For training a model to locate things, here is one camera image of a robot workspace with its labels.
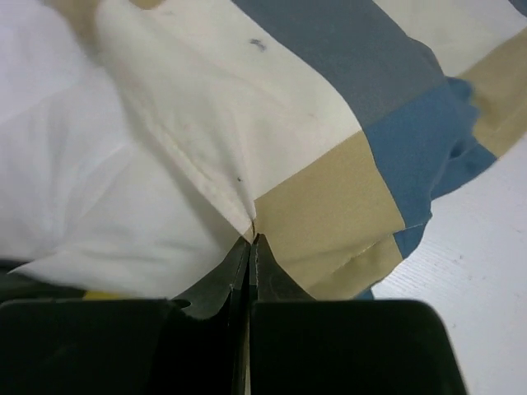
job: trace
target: blue fabric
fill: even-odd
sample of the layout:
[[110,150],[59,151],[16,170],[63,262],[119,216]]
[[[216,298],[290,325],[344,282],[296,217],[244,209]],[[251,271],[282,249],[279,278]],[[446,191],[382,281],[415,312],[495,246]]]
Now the blue fabric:
[[403,259],[408,258],[418,247],[419,243],[421,243],[425,226],[426,224],[414,226],[413,228],[401,230],[394,235],[395,243],[397,243],[397,247],[399,248],[399,252]]
[[[459,78],[448,78],[450,89],[454,96],[460,100],[462,106],[468,104],[473,95],[471,85]],[[468,181],[478,177],[488,169],[497,158],[472,136],[464,135],[450,151],[450,158],[446,164],[445,173],[431,191],[431,199],[439,198],[455,191]]]
[[431,218],[432,190],[448,168],[450,153],[459,149],[456,144],[472,135],[478,117],[458,97],[466,86],[454,91],[451,85],[426,92],[364,130],[407,228]]
[[375,300],[375,297],[373,295],[373,292],[371,291],[371,288],[368,288],[367,290],[364,290],[361,294],[355,296],[353,300]]

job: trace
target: beige fabric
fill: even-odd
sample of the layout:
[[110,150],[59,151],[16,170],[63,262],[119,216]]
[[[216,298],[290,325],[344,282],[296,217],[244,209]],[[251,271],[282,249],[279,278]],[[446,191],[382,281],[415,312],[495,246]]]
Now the beige fabric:
[[388,276],[402,260],[393,235],[389,235],[307,291],[318,300],[348,300]]
[[503,156],[527,130],[527,29],[461,76],[474,84],[482,110],[474,135]]
[[[393,266],[380,274],[352,259],[404,228],[363,132],[257,199],[256,211],[256,232],[268,237],[283,269],[322,299],[354,296],[386,275]],[[346,290],[314,288],[349,264],[357,270],[345,270],[352,275],[340,281],[349,282]]]

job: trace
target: plaid fabric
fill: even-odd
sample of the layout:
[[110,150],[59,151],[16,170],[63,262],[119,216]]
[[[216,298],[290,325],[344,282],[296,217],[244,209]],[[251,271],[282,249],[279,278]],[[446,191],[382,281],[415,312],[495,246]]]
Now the plaid fabric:
[[319,299],[388,275],[527,129],[527,30],[451,78],[372,1],[106,2],[98,26],[145,130]]

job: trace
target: white surface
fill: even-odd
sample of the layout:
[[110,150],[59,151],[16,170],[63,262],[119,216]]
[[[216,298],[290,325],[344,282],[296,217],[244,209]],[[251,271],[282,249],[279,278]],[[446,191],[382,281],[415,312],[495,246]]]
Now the white surface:
[[375,296],[439,312],[471,394],[525,394],[527,140],[432,212],[417,251]]
[[18,271],[125,295],[173,297],[237,233],[150,142],[65,21],[0,2],[0,254]]
[[[378,2],[453,75],[527,26],[507,0]],[[432,212],[417,251],[375,295],[439,312],[472,395],[526,394],[527,139]]]

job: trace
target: white fabric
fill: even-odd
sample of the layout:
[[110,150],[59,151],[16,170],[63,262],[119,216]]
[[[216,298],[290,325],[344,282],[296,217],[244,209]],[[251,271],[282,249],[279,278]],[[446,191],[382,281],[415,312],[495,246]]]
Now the white fabric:
[[318,72],[228,0],[106,1],[97,26],[145,132],[241,235],[256,198],[361,129]]
[[0,255],[46,281],[172,297],[238,234],[134,136],[112,80],[36,1],[0,2]]

